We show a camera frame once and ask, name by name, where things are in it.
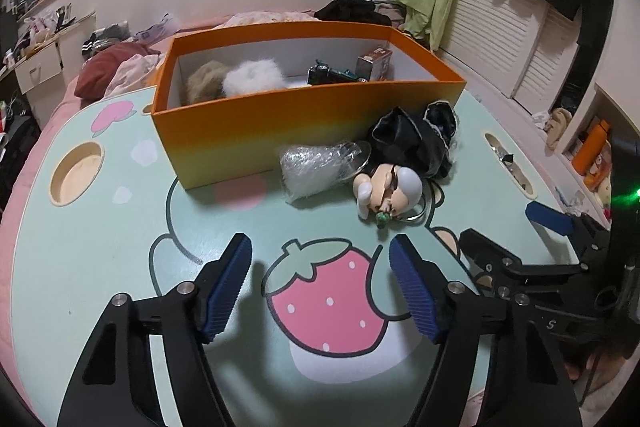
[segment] metal bolt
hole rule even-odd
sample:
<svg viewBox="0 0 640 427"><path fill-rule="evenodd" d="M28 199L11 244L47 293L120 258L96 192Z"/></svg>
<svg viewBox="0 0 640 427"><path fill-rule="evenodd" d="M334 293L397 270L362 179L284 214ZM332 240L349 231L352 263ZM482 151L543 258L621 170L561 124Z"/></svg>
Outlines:
<svg viewBox="0 0 640 427"><path fill-rule="evenodd" d="M528 306L530 303L529 297L524 295L524 293L516 293L516 296L513 298L516 301L516 304L520 306Z"/></svg>
<svg viewBox="0 0 640 427"><path fill-rule="evenodd" d="M196 285L191 281L185 281L178 284L178 293L180 295L189 295L192 291L194 291Z"/></svg>
<svg viewBox="0 0 640 427"><path fill-rule="evenodd" d="M465 292L465 285L463 285L460 281L451 281L447 284L447 288L451 293L455 293L455 295L460 295Z"/></svg>
<svg viewBox="0 0 640 427"><path fill-rule="evenodd" d="M127 302L127 294L126 293L118 293L111 298L111 304L114 306L122 306L125 302Z"/></svg>

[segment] orange bottle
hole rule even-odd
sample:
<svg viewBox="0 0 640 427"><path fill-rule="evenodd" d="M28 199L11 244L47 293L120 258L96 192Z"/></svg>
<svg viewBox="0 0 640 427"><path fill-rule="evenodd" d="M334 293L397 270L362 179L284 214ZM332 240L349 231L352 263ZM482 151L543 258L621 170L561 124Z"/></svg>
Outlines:
<svg viewBox="0 0 640 427"><path fill-rule="evenodd" d="M604 120L600 120L598 124L591 129L587 140L584 141L577 155L571 161L571 165L580 176L587 174L589 167L593 164L596 156L604 147L607 141L607 133L609 132L609 124Z"/></svg>

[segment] pink bed sheet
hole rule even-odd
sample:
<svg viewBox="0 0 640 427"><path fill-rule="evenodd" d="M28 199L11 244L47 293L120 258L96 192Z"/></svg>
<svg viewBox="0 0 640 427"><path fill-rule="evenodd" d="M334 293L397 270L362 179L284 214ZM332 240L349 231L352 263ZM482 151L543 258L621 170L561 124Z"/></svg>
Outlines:
<svg viewBox="0 0 640 427"><path fill-rule="evenodd" d="M76 80L66 88L65 96L60 105L53 111L51 118L42 130L40 139L29 153L27 161L18 175L9 202L2 214L0 222L0 363L7 376L13 382L24 400L29 403L14 357L14 343L11 332L11 280L14 270L15 242L22 214L27 204L31 185L49 149L49 145L62 126L82 108L82 100L74 95Z"/></svg>

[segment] white closet door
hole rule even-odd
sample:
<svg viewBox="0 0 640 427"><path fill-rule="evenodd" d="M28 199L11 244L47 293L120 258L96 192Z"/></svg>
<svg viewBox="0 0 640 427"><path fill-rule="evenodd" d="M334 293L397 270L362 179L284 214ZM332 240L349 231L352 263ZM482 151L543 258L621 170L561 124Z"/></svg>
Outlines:
<svg viewBox="0 0 640 427"><path fill-rule="evenodd" d="M547 6L542 0L453 0L441 47L511 97Z"/></svg>
<svg viewBox="0 0 640 427"><path fill-rule="evenodd" d="M550 8L531 62L513 98L531 114L551 109L578 51L580 17Z"/></svg>

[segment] bubble wrap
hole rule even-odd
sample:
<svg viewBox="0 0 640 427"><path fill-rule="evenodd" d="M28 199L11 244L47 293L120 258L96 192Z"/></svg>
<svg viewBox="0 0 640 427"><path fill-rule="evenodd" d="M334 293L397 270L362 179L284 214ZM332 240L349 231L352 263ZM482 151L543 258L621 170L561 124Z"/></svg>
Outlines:
<svg viewBox="0 0 640 427"><path fill-rule="evenodd" d="M292 145L280 154L282 180L289 202L328 190L355 174L361 149L353 142L332 146Z"/></svg>

